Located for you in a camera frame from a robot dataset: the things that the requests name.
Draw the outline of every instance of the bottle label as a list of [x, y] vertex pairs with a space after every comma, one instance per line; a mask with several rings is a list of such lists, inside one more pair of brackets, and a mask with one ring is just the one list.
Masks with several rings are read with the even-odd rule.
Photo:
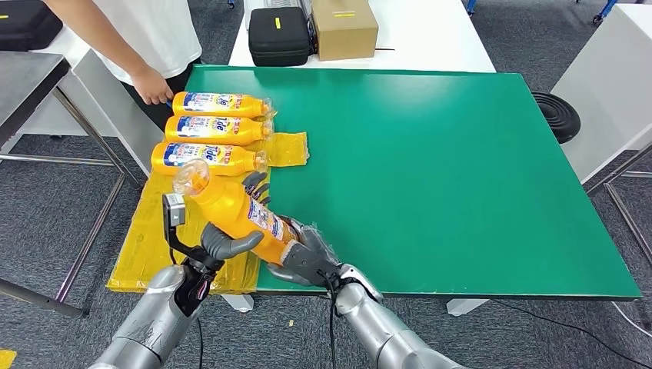
[[240, 118], [220, 117], [180, 117], [177, 125], [179, 137], [209, 137], [210, 135], [226, 135], [240, 131]]
[[208, 165], [227, 165], [232, 151], [230, 145], [169, 144], [163, 154], [163, 163], [179, 167], [192, 159], [204, 159]]
[[269, 231], [277, 240], [283, 241], [283, 221], [252, 198], [249, 198], [247, 218], [258, 227]]
[[227, 111], [240, 108], [241, 94], [204, 94], [189, 92], [184, 97], [184, 109], [188, 111]]

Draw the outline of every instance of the cable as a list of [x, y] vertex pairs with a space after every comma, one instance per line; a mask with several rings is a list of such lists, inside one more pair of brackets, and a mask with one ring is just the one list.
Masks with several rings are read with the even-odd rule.
[[617, 305], [615, 302], [612, 301], [611, 303], [614, 304], [616, 310], [618, 310], [618, 312], [620, 313], [620, 315], [622, 315], [622, 316], [625, 318], [625, 320], [626, 320], [629, 324], [631, 324], [632, 326], [634, 326], [634, 328], [638, 329], [641, 333], [645, 334], [646, 336], [648, 336], [648, 337], [652, 337], [652, 334], [651, 334], [650, 332], [644, 330], [643, 328], [641, 328], [641, 327], [639, 327], [638, 325], [636, 325], [636, 323], [634, 323], [633, 321], [631, 321], [631, 319], [630, 319], [627, 315], [625, 315], [625, 313], [624, 313], [624, 312], [623, 312], [623, 311], [618, 307], [618, 305]]
[[175, 250], [170, 248], [170, 260], [172, 260], [172, 265], [177, 264], [177, 259], [175, 259]]
[[514, 310], [518, 310], [518, 311], [524, 312], [525, 314], [529, 314], [529, 315], [531, 315], [531, 316], [533, 316], [533, 317], [535, 317], [535, 318], [538, 318], [538, 319], [541, 319], [541, 320], [544, 320], [544, 321], [549, 321], [549, 322], [551, 322], [551, 323], [559, 324], [559, 325], [561, 325], [561, 326], [563, 326], [563, 327], [573, 328], [573, 329], [576, 329], [576, 330], [578, 330], [578, 331], [580, 331], [580, 332], [583, 332], [583, 333], [585, 333], [585, 334], [588, 334], [588, 335], [591, 336], [595, 341], [597, 341], [597, 343], [603, 345], [606, 349], [608, 349], [609, 351], [613, 352], [614, 354], [616, 354], [616, 355], [622, 357], [623, 359], [628, 360], [628, 361], [631, 361], [632, 363], [635, 363], [635, 364], [639, 364], [641, 367], [646, 367], [647, 369], [652, 369], [652, 366], [650, 366], [650, 365], [646, 365], [646, 364], [643, 364], [643, 363], [641, 363], [640, 361], [636, 361], [636, 360], [634, 360], [634, 359], [632, 359], [632, 358], [630, 358], [630, 357], [627, 357], [627, 356], [621, 354], [620, 352], [614, 350], [614, 349], [611, 348], [609, 345], [607, 345], [607, 344], [605, 344], [603, 341], [601, 341], [600, 338], [596, 337], [594, 334], [592, 334], [591, 332], [589, 332], [589, 331], [587, 331], [587, 330], [585, 330], [585, 329], [583, 329], [583, 328], [575, 327], [574, 325], [570, 325], [570, 324], [566, 324], [566, 323], [561, 323], [560, 321], [554, 321], [554, 320], [549, 319], [549, 318], [547, 318], [547, 317], [541, 317], [540, 315], [536, 315], [535, 313], [529, 312], [529, 311], [527, 311], [527, 310], [525, 310], [525, 309], [521, 309], [520, 307], [518, 308], [518, 307], [516, 307], [516, 306], [512, 306], [512, 305], [509, 305], [509, 304], [505, 304], [504, 302], [501, 302], [501, 301], [498, 301], [498, 300], [492, 300], [492, 301], [495, 302], [495, 303], [501, 304], [501, 305], [503, 305], [503, 306], [506, 306], [506, 307], [508, 307], [508, 308], [510, 308], [510, 309], [514, 309]]
[[199, 328], [199, 369], [204, 365], [204, 334], [201, 332], [201, 323], [197, 318], [197, 328]]
[[337, 315], [340, 317], [340, 315], [335, 311], [335, 287], [333, 287], [333, 283], [328, 278], [328, 276], [324, 274], [323, 271], [317, 271], [317, 273], [324, 279], [324, 281], [326, 281], [327, 290], [331, 293], [331, 317], [328, 326], [328, 333], [331, 336], [331, 366], [333, 369], [336, 369], [338, 367], [338, 363], [337, 359], [335, 358], [335, 332], [333, 330], [333, 316]]

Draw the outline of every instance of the person's arm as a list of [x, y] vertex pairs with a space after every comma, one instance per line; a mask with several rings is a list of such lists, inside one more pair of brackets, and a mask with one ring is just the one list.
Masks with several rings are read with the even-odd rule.
[[173, 98], [161, 73], [150, 67], [120, 36], [92, 0], [44, 0], [45, 4], [79, 37], [124, 69], [146, 104]]

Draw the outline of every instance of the gray robot arm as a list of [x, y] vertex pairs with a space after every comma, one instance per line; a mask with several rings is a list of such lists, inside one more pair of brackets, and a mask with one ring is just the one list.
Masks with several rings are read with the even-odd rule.
[[[112, 338], [111, 344], [89, 369], [155, 369], [163, 366], [201, 313], [201, 304], [223, 260], [251, 250], [260, 232], [233, 240], [208, 226], [201, 247], [179, 242], [175, 227], [184, 223], [183, 201], [164, 196], [164, 229], [170, 246], [186, 254], [181, 265], [160, 270], [147, 291]], [[323, 243], [316, 228], [301, 226], [302, 243], [295, 243], [283, 267], [295, 273], [292, 281], [334, 285], [335, 306], [343, 315], [378, 369], [464, 369], [428, 347], [396, 314], [381, 304], [382, 294], [354, 266], [338, 264], [332, 255], [316, 252]]]
[[201, 311], [199, 305], [187, 316], [175, 302], [175, 293], [185, 279], [184, 268], [172, 265], [151, 279], [111, 344], [89, 369], [155, 369], [163, 365]]
[[360, 283], [346, 284], [338, 293], [335, 307], [353, 327], [378, 369], [464, 369], [430, 348]]

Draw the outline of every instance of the detergent bottle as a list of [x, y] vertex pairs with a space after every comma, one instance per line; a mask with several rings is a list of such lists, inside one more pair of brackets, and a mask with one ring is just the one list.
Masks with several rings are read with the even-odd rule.
[[271, 99], [242, 94], [208, 94], [179, 92], [172, 99], [175, 115], [217, 115], [220, 117], [256, 118], [272, 115]]
[[192, 159], [204, 159], [211, 175], [236, 176], [267, 168], [264, 151], [249, 151], [232, 145], [161, 142], [151, 152], [151, 170], [162, 175], [175, 175]]
[[184, 164], [173, 182], [175, 192], [192, 198], [208, 221], [233, 238], [263, 232], [261, 243], [251, 251], [268, 263], [281, 265], [288, 242], [297, 239], [294, 229], [251, 198], [241, 183], [209, 175], [209, 171], [201, 159]]
[[245, 146], [266, 140], [273, 132], [271, 119], [254, 121], [250, 118], [182, 115], [168, 119], [165, 140]]

